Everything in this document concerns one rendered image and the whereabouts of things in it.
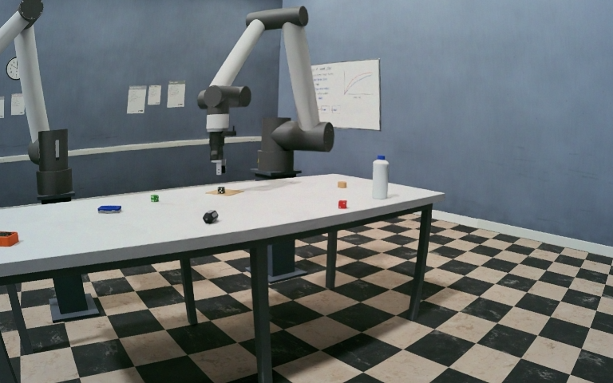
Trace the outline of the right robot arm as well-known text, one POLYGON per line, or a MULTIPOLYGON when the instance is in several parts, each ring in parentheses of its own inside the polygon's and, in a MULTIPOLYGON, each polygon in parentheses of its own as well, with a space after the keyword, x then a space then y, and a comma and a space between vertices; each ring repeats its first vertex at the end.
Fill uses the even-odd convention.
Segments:
POLYGON ((39 165, 36 171, 38 194, 60 195, 73 190, 72 168, 68 165, 68 129, 49 130, 45 110, 33 25, 43 9, 42 0, 21 1, 14 15, 0 29, 0 55, 14 40, 32 139, 28 155, 39 165))

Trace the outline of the tan flat mat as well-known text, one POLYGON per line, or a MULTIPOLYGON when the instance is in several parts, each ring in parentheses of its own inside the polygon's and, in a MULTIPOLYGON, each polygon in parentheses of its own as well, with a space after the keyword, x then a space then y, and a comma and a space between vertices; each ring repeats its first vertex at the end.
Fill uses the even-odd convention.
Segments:
POLYGON ((225 189, 225 193, 223 194, 218 194, 217 190, 214 191, 210 191, 210 192, 205 192, 205 194, 213 194, 213 195, 225 195, 225 196, 230 196, 230 195, 235 195, 244 191, 240 191, 240 190, 231 190, 231 189, 225 189))

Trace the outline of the white bottle with blue cap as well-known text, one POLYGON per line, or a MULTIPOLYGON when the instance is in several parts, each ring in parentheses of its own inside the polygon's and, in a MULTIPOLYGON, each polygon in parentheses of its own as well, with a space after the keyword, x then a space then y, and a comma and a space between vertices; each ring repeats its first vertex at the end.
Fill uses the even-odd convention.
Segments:
POLYGON ((389 163, 384 159, 385 156, 378 156, 373 163, 373 199, 388 198, 389 163))

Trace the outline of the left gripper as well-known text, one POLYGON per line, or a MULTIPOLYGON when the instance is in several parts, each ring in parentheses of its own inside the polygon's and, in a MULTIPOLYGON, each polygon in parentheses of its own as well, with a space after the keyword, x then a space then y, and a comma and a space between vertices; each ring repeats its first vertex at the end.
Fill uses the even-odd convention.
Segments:
POLYGON ((211 146, 210 160, 216 163, 216 175, 226 173, 226 159, 223 159, 225 136, 236 136, 235 126, 232 131, 227 130, 228 121, 229 114, 207 115, 207 129, 210 132, 209 146, 211 146))

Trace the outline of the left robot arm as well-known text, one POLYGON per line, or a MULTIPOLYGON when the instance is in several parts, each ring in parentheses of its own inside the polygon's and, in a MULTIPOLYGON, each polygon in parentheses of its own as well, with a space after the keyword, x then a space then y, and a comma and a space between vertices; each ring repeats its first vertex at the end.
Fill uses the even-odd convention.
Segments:
POLYGON ((304 27, 308 20, 305 6, 249 13, 246 31, 211 85, 201 91, 197 98, 199 108, 208 110, 207 115, 229 114, 229 108, 247 107, 251 102, 251 90, 247 86, 231 86, 231 83, 263 31, 283 29, 298 121, 291 121, 291 117, 262 118, 259 171, 293 171, 294 151, 288 150, 330 152, 334 145, 333 125, 330 122, 320 122, 319 119, 304 27))

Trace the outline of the orange pocket multimeter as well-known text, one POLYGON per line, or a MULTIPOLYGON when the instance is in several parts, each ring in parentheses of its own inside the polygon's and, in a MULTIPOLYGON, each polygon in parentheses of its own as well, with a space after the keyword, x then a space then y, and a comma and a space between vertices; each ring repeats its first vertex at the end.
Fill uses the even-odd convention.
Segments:
POLYGON ((16 231, 0 231, 0 247, 11 247, 19 242, 16 231))

